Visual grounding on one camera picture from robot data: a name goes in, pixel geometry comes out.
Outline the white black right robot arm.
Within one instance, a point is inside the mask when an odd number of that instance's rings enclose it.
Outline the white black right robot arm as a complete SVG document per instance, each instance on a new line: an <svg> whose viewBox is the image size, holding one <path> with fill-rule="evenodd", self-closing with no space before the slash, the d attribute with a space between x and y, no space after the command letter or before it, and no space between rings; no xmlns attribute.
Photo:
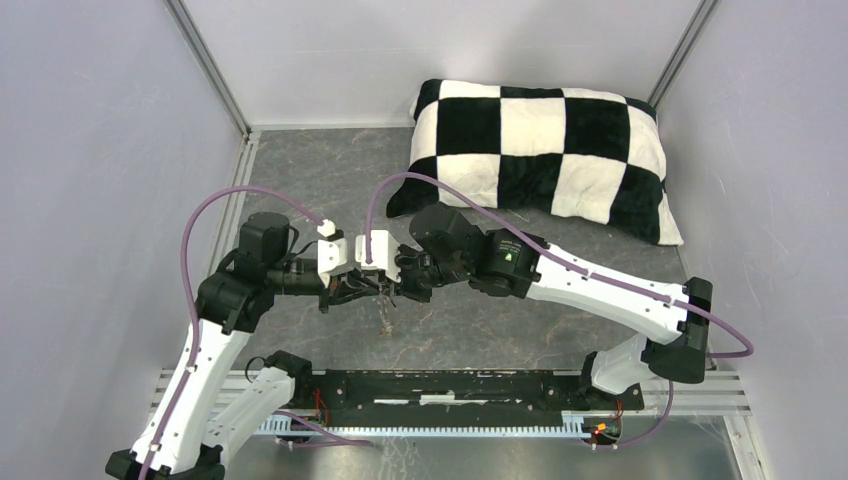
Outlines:
<svg viewBox="0 0 848 480"><path fill-rule="evenodd" d="M417 213L409 232L417 245L401 245L390 256L401 295L427 302L434 289L465 283L491 297L571 306L634 330L623 343L587 355L577 392L591 408L653 377L683 384L705 378L709 323L684 306L709 308L712 285L706 280L635 277L573 257L535 235L482 231L443 203Z"/></svg>

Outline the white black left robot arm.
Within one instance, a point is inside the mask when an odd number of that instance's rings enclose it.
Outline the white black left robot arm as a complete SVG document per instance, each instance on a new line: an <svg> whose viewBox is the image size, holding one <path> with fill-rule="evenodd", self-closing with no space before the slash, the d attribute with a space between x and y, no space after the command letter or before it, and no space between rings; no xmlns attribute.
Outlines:
<svg viewBox="0 0 848 480"><path fill-rule="evenodd" d="M213 407L229 368L281 295L332 299L331 279L347 262L343 232L317 224L318 256L299 259L298 234L277 213L254 214L236 247L197 289L189 289L190 325L184 352L161 403L129 449L105 466L116 479L222 479L231 458L275 410L306 405L314 394L309 361L278 351L253 386L220 413Z"/></svg>

